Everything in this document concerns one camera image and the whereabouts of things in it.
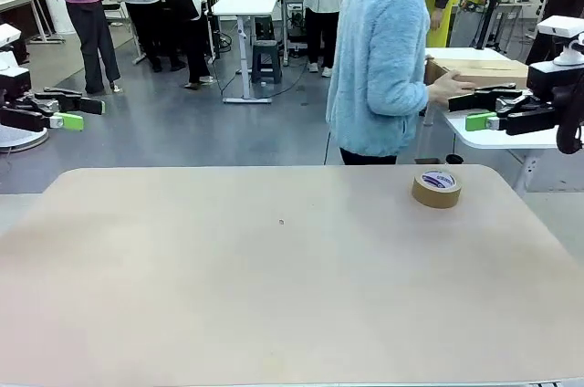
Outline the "person's right hand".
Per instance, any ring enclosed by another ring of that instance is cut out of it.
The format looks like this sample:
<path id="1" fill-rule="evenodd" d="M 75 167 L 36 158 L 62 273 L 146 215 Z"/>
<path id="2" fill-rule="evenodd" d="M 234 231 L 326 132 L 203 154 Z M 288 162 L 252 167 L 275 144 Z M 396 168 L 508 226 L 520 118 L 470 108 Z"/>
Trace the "person's right hand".
<path id="1" fill-rule="evenodd" d="M 473 82 L 459 81 L 456 78 L 460 73 L 451 70 L 440 76 L 427 87 L 430 103 L 448 106 L 449 99 L 471 93 L 475 89 Z"/>

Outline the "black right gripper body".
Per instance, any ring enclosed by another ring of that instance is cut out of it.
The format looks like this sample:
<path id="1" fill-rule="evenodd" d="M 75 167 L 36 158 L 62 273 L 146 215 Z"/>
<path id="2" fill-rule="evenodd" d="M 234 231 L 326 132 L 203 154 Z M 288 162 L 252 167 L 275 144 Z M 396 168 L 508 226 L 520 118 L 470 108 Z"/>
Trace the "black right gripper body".
<path id="1" fill-rule="evenodd" d="M 553 89 L 558 126 L 563 131 L 576 131 L 583 121 L 583 84 Z"/>

